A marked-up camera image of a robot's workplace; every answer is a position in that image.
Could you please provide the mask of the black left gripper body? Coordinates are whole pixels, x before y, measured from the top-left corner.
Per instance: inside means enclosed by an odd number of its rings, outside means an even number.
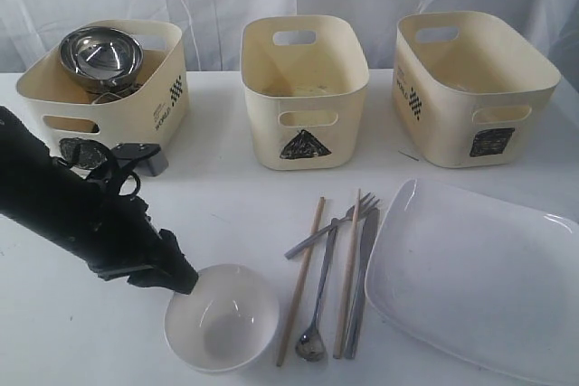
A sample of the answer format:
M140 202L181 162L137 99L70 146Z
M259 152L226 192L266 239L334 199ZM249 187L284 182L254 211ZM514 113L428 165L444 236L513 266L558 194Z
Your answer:
M148 205L138 197L142 160L107 157L86 177L75 174L70 161L51 161L44 237L101 278L155 276L163 269L163 233L151 225Z

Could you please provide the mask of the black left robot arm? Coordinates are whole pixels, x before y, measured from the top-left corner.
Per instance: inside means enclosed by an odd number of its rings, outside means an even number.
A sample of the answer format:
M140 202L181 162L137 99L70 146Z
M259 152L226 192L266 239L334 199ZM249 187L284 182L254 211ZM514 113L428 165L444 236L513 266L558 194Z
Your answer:
M109 149L82 139L52 156L8 108L1 109L1 213L86 262L99 278L188 295L199 275L173 232L157 230L137 190L121 193L138 166L158 162L158 144Z

